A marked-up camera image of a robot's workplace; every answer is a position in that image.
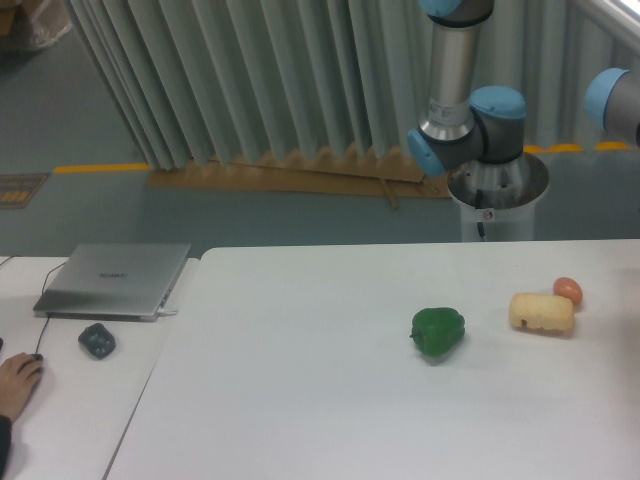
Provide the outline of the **person's hand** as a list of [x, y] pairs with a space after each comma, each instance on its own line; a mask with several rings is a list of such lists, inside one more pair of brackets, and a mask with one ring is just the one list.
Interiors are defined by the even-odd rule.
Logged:
[[20, 353], [1, 365], [1, 415], [14, 423], [23, 413], [43, 375], [43, 361]]

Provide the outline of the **dark sleeve forearm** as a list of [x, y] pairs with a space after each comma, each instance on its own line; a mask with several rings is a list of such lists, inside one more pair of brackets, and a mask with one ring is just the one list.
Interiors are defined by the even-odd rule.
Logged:
[[3, 478], [12, 443], [12, 421], [4, 416], [0, 416], [0, 478]]

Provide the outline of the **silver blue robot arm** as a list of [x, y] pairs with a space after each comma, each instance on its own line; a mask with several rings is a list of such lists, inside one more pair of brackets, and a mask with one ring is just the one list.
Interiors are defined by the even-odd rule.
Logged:
[[639, 143], [639, 15], [622, 1], [424, 1], [429, 101], [407, 143], [429, 176], [527, 141]]

